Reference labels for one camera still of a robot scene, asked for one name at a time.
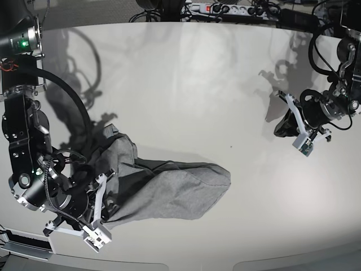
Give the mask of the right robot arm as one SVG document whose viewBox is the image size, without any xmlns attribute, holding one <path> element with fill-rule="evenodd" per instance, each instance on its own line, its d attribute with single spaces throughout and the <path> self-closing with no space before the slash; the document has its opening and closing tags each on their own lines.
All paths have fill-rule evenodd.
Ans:
<svg viewBox="0 0 361 271">
<path fill-rule="evenodd" d="M 45 207 L 58 215 L 58 224 L 75 229 L 86 225 L 89 204 L 86 188 L 94 179 L 87 160 L 91 148 L 91 122 L 77 93 L 62 79 L 38 67 L 44 57 L 41 23 L 24 1 L 1 2 L 1 127 L 8 140 L 12 174 L 9 187 L 23 206 Z M 78 108 L 85 128 L 80 150 L 52 146 L 50 125 L 36 100 L 38 88 L 51 81 L 64 90 Z"/>
</svg>

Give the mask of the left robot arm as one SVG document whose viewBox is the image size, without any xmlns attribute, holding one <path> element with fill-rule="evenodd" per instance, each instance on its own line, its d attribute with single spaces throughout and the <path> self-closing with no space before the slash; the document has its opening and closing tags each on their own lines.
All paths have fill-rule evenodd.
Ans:
<svg viewBox="0 0 361 271">
<path fill-rule="evenodd" d="M 295 110 L 289 109 L 275 127 L 274 135 L 280 138 L 297 137 L 302 133 L 310 139 L 325 134 L 324 125 L 344 116 L 351 118 L 360 111 L 360 1 L 348 1 L 341 13 L 340 26 L 345 36 L 337 46 L 340 62 L 337 69 L 322 69 L 315 63 L 314 54 L 319 50 L 317 39 L 331 23 L 315 29 L 308 48 L 309 62 L 317 73 L 325 75 L 330 88 L 324 92 L 304 90 L 298 99 L 291 101 Z"/>
</svg>

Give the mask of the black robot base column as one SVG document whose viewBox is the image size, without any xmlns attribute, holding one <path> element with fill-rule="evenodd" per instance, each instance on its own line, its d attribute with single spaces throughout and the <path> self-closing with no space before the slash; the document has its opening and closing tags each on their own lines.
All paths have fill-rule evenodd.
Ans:
<svg viewBox="0 0 361 271">
<path fill-rule="evenodd" d="M 161 20 L 165 22 L 179 22 L 183 5 L 184 1 L 181 0 L 163 0 Z"/>
</svg>

